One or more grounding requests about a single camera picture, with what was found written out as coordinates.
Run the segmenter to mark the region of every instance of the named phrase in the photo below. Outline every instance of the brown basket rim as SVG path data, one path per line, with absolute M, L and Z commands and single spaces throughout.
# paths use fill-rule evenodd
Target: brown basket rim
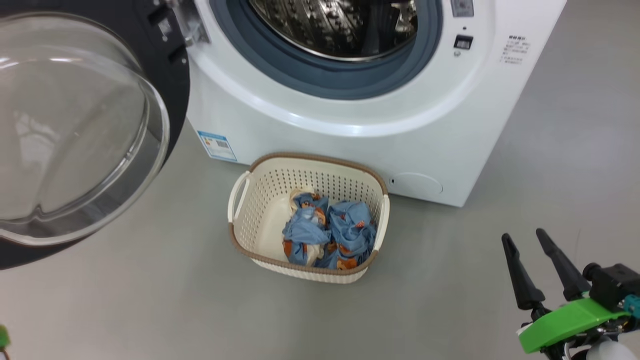
M 357 170 L 361 170 L 361 171 L 366 172 L 369 175 L 373 176 L 373 178 L 375 178 L 375 180 L 380 184 L 380 187 L 382 188 L 382 194 L 383 195 L 388 195 L 387 185 L 382 180 L 382 177 L 380 177 L 380 175 L 375 173 L 375 171 L 371 170 L 370 168 L 368 168 L 368 167 L 366 167 L 364 165 L 358 164 L 358 163 L 353 163 L 351 161 L 340 160 L 340 159 L 336 159 L 336 158 L 329 158 L 327 156 L 311 155 L 311 154 L 300 154 L 300 153 L 296 153 L 296 152 L 274 152 L 273 154 L 265 155 L 265 156 L 259 158 L 258 160 L 256 160 L 251 165 L 251 167 L 249 168 L 249 172 L 252 173 L 258 167 L 258 165 L 260 165 L 261 163 L 263 163 L 263 162 L 265 162 L 267 160 L 273 159 L 273 158 L 292 158 L 292 159 L 323 161 L 323 162 L 326 162 L 326 163 L 332 163 L 332 164 L 336 164 L 336 165 L 342 165 L 342 166 L 345 166 L 345 167 L 355 168 Z M 240 243 L 238 242 L 238 240 L 236 238 L 236 234 L 234 232 L 234 223 L 233 222 L 229 223 L 229 235 L 231 237 L 231 242 L 234 244 L 234 247 L 242 255 L 245 255 L 245 256 L 247 256 L 249 258 L 252 258 L 254 260 L 257 260 L 257 261 L 261 261 L 263 263 L 272 264 L 272 265 L 280 266 L 282 268 L 288 268 L 288 269 L 291 269 L 291 270 L 297 270 L 297 271 L 302 271 L 302 272 L 310 272 L 310 273 L 314 273 L 314 274 L 337 275 L 337 276 L 349 276 L 349 275 L 357 274 L 357 273 L 365 270 L 366 268 L 368 268 L 369 265 L 373 262 L 373 259 L 378 255 L 378 251 L 377 250 L 373 250 L 371 252 L 371 255 L 369 255 L 369 257 L 362 264 L 354 267 L 353 269 L 349 269 L 349 270 L 336 270 L 336 269 L 306 267 L 306 266 L 302 266 L 302 265 L 296 265 L 296 264 L 292 264 L 292 263 L 287 263 L 285 261 L 271 259 L 271 258 L 268 258 L 266 256 L 263 256 L 263 255 L 260 255 L 260 254 L 256 254 L 254 252 L 246 250 L 245 248 L 242 247 L 242 245 L 240 245 Z

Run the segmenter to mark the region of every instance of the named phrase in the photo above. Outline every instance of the metal hinge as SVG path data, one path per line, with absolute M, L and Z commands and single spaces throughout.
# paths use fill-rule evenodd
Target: metal hinge
M 178 20 L 184 42 L 191 46 L 197 42 L 210 43 L 202 18 L 193 0 L 165 0 Z

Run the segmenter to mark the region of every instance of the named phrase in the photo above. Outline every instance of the laundry basket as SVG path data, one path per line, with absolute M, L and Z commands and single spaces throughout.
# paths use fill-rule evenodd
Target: laundry basket
M 334 270 L 288 262 L 282 248 L 282 229 L 291 218 L 289 194 L 293 189 L 310 187 L 320 196 L 329 197 L 332 204 L 348 200 L 369 206 L 378 225 L 376 240 L 371 255 L 356 268 Z M 238 178 L 229 197 L 227 216 L 233 244 L 263 268 L 301 279 L 348 284 L 361 278 L 378 255 L 387 230 L 389 196 L 382 178 L 362 165 L 276 153 L 258 159 Z

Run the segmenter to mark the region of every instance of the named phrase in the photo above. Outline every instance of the blue and white sticker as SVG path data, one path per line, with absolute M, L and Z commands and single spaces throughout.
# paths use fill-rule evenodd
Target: blue and white sticker
M 222 135 L 216 135 L 212 133 L 205 133 L 204 131 L 198 131 L 200 135 L 200 141 L 202 145 L 207 149 L 207 154 L 214 159 L 237 161 L 234 151 L 229 145 L 229 140 Z

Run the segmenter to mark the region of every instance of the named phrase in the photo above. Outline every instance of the floor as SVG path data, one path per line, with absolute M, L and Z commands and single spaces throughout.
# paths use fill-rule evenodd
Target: floor
M 562 286 L 545 228 L 581 269 L 640 271 L 640 3 L 570 0 L 464 208 L 402 197 L 380 255 L 349 286 L 263 270 L 233 248 L 241 165 L 190 126 L 144 196 L 59 254 L 0 273 L 12 358 L 541 359 L 526 356 L 500 236 L 547 307 Z M 640 333 L 621 338 L 640 356 Z

